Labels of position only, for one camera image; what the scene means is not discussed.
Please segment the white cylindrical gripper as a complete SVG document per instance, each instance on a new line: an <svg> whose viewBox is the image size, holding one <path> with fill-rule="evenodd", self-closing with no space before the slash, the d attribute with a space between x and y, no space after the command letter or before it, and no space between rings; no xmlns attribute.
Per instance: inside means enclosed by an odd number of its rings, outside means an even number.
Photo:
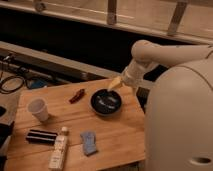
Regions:
<svg viewBox="0 0 213 171"><path fill-rule="evenodd" d="M134 59L123 70L121 77L118 76L112 80L108 86L108 91L120 88L124 83L126 86L132 87L132 94L136 96L139 86L142 85L143 76L147 72L148 62L139 62Z"/></svg>

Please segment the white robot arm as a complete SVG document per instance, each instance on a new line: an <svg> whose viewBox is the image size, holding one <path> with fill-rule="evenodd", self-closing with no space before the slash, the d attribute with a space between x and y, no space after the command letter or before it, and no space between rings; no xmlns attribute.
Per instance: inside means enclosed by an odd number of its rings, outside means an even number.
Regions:
<svg viewBox="0 0 213 171"><path fill-rule="evenodd" d="M145 112L144 171L213 171L213 45L135 42L132 60L110 89L136 90L156 64Z"/></svg>

